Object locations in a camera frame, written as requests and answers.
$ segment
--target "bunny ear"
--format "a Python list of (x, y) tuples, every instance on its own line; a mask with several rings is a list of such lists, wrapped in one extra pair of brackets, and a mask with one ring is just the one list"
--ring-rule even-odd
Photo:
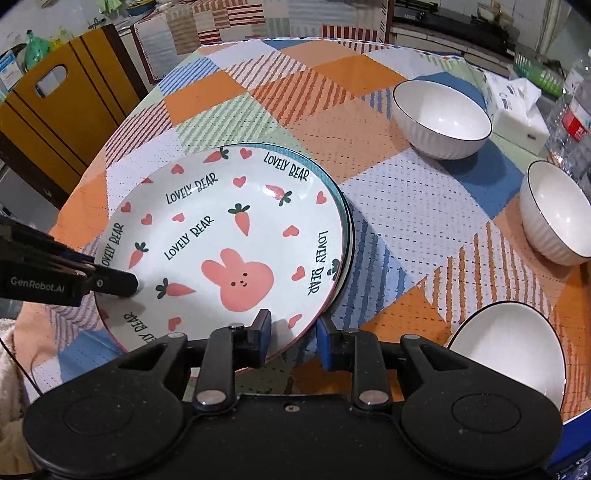
[(216, 261), (206, 260), (201, 264), (201, 271), (205, 278), (221, 287), (226, 277), (226, 267)]
[(232, 250), (231, 248), (224, 248), (220, 252), (220, 258), (226, 268), (231, 268), (234, 266), (244, 265), (244, 260), (236, 250)]

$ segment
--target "tablecloth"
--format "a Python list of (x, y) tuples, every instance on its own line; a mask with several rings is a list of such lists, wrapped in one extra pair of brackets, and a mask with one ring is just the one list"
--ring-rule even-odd
[[(591, 406), (586, 267), (553, 265), (525, 239), (518, 192), (533, 155), (496, 135), (463, 161), (435, 162), (410, 147), (391, 119), (392, 88), (438, 74), (476, 89), (474, 70), (461, 58), (371, 42), (201, 47), (115, 132), (51, 233), (93, 254), (120, 201), (172, 158), (235, 142), (283, 145), (316, 159), (352, 207), (357, 246), (333, 315), (338, 327), (387, 341), (413, 332), (443, 344), (482, 306), (523, 301), (547, 316), (560, 338), (567, 420)], [(25, 304), (15, 344), (43, 390), (121, 353), (91, 295), (76, 308)], [(347, 392), (350, 375), (323, 372), (313, 351), (309, 332), (265, 368), (238, 376), (238, 390)], [(392, 389), (400, 398), (395, 381)]]
[(384, 42), (387, 12), (387, 0), (182, 0), (132, 31), (155, 83), (196, 48), (222, 41), (303, 36)]

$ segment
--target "tissue pack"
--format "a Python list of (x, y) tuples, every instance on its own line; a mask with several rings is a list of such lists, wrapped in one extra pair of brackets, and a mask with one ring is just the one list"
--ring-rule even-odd
[(486, 111), (493, 132), (538, 155), (550, 135), (535, 104), (541, 90), (528, 79), (507, 80), (490, 72), (483, 76)]

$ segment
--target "faucet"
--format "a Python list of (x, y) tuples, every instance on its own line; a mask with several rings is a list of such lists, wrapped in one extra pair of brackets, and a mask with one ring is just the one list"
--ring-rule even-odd
[(94, 30), (95, 28), (99, 27), (101, 24), (105, 23), (107, 21), (106, 18), (101, 18), (100, 20), (95, 17), (95, 20), (92, 22), (92, 24), (88, 25), (88, 29), (89, 30)]

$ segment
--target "round table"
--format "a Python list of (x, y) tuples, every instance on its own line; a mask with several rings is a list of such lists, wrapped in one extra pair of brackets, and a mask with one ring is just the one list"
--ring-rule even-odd
[[(283, 145), (322, 165), (352, 207), (357, 246), (337, 327), (443, 344), (482, 306), (524, 301), (560, 337), (567, 420), (591, 407), (586, 269), (553, 265), (525, 240), (518, 192), (533, 155), (494, 134), (465, 161), (435, 162), (410, 148), (391, 120), (392, 88), (425, 75), (482, 104), (482, 72), (460, 57), (312, 38), (201, 47), (117, 129), (51, 233), (92, 255), (120, 201), (172, 158), (236, 142)], [(43, 390), (121, 353), (92, 295), (77, 308), (25, 304), (15, 343)], [(265, 368), (239, 376), (238, 390), (350, 391), (350, 376), (323, 372), (313, 352), (309, 332)], [(401, 398), (395, 381), (392, 389)]]

